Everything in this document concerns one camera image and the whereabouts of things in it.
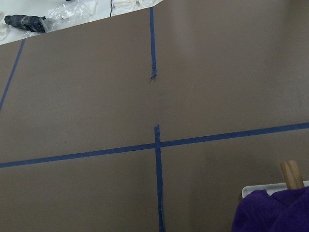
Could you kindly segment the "white towel rack base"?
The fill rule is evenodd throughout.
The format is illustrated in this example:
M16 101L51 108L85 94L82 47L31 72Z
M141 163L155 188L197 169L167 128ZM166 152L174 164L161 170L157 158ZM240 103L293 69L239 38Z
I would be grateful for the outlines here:
M260 194L263 197L281 203L309 202L309 181L303 181L304 190L288 189L286 183L245 186L241 192L241 199L253 198Z

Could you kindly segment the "purple microfiber towel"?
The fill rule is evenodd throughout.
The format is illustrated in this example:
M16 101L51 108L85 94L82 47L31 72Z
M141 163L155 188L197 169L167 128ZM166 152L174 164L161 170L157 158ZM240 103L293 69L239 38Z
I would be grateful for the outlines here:
M238 205L233 232L307 232L309 188L291 189L268 195L255 190Z

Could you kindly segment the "white crumpled cloth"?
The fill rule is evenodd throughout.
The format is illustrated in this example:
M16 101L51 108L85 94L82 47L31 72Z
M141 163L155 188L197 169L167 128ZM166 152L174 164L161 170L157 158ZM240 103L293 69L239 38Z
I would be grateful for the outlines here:
M162 0L112 0L112 16L154 7Z
M4 13L0 13L0 40L3 41L11 32L11 26L4 21Z

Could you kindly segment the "clear plastic bag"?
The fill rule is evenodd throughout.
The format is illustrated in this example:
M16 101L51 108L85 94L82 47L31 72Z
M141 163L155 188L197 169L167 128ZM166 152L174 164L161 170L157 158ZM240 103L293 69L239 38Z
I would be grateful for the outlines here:
M91 21L96 13L97 0L68 0L53 9L42 20L46 33Z

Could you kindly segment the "dark blue folded umbrella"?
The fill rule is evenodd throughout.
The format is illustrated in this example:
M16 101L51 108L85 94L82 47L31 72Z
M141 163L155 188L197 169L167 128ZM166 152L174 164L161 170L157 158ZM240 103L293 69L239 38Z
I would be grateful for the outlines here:
M5 23L9 26L37 33L46 33L42 23L45 19L45 16L38 17L27 15L7 15L4 17Z

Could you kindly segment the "wooden rack rod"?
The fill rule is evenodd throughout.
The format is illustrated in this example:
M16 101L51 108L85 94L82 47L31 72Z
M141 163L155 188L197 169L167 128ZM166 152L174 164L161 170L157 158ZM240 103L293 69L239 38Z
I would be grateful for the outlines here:
M280 166L288 189L302 189L305 187L296 160L281 162Z

